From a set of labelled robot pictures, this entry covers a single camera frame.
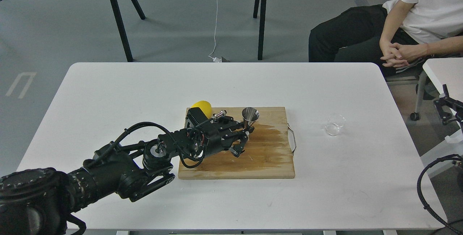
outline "wooden cutting board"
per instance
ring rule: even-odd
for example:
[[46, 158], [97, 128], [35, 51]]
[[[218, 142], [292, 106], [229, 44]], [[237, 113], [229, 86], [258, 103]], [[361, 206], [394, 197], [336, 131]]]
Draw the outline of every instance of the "wooden cutting board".
[[[225, 109], [228, 116], [241, 122], [243, 108], [213, 108], [213, 113]], [[180, 162], [180, 179], [292, 179], [294, 178], [293, 156], [288, 142], [286, 110], [256, 108], [259, 119], [253, 124], [255, 130], [249, 136], [245, 152], [238, 158], [230, 151], [222, 151], [205, 158], [196, 168], [185, 168]], [[187, 164], [194, 162], [185, 159]]]

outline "man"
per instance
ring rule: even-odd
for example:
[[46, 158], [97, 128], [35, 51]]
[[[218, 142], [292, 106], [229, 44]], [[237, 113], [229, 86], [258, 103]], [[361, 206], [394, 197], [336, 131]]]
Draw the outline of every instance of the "man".
[[309, 36], [309, 62], [373, 62], [384, 76], [418, 58], [463, 52], [463, 0], [392, 0], [354, 7]]

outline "clear glass cup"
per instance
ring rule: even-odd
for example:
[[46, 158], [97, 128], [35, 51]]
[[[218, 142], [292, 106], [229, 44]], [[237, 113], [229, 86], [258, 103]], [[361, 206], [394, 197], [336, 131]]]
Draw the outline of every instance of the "clear glass cup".
[[345, 126], [345, 124], [346, 118], [344, 118], [344, 116], [337, 113], [333, 113], [328, 118], [328, 122], [324, 126], [324, 130], [330, 136], [337, 136], [341, 129]]

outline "hand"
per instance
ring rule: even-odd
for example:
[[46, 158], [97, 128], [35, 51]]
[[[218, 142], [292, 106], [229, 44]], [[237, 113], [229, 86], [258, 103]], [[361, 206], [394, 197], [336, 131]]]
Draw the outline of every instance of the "hand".
[[418, 45], [401, 45], [399, 43], [391, 44], [391, 47], [395, 47], [402, 54], [402, 59], [408, 62], [414, 62], [420, 57], [427, 55], [428, 49], [426, 44]]
[[383, 64], [384, 67], [404, 67], [408, 66], [407, 60], [403, 59], [402, 53], [400, 53], [398, 47], [387, 40], [380, 40], [379, 42], [381, 51], [383, 53], [382, 60], [386, 61]]
[[397, 51], [400, 53], [400, 60], [406, 61], [405, 62], [400, 62], [398, 60], [389, 62], [389, 59], [393, 59], [394, 57], [390, 55], [385, 55], [381, 57], [382, 60], [386, 60], [386, 64], [383, 64], [385, 67], [403, 67], [403, 66], [408, 66], [410, 63], [414, 62], [420, 57], [426, 56], [427, 55], [427, 47], [425, 44], [419, 44], [419, 45], [402, 45], [399, 43], [393, 43], [389, 44], [389, 47], [393, 47], [397, 49]]

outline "white desk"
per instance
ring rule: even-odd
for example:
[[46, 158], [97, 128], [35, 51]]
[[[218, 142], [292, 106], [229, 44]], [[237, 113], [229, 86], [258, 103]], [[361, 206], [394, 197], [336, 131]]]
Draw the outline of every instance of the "white desk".
[[[442, 85], [447, 85], [447, 90], [451, 98], [463, 101], [463, 92], [461, 91], [463, 77], [463, 58], [435, 58], [428, 59], [423, 64], [423, 70], [433, 82], [439, 93], [443, 93]], [[421, 156], [424, 165], [428, 165], [436, 158], [449, 154], [463, 154], [463, 135], [458, 130], [453, 135], [447, 136], [444, 141]], [[437, 174], [452, 167], [449, 162], [442, 162], [435, 165], [429, 170], [429, 176], [434, 177]]]
[[[373, 64], [77, 63], [65, 76], [18, 170], [55, 167], [70, 172], [134, 123], [153, 121], [170, 131], [182, 128], [185, 108], [198, 100], [218, 107], [286, 107], [298, 144], [296, 177], [176, 179], [135, 203], [112, 194], [76, 213], [89, 229], [442, 227], [418, 199], [416, 181], [423, 165]], [[323, 129], [331, 113], [347, 118], [335, 137]], [[123, 144], [159, 133], [143, 128]], [[172, 163], [177, 173], [178, 160]], [[445, 218], [427, 177], [423, 193]]]

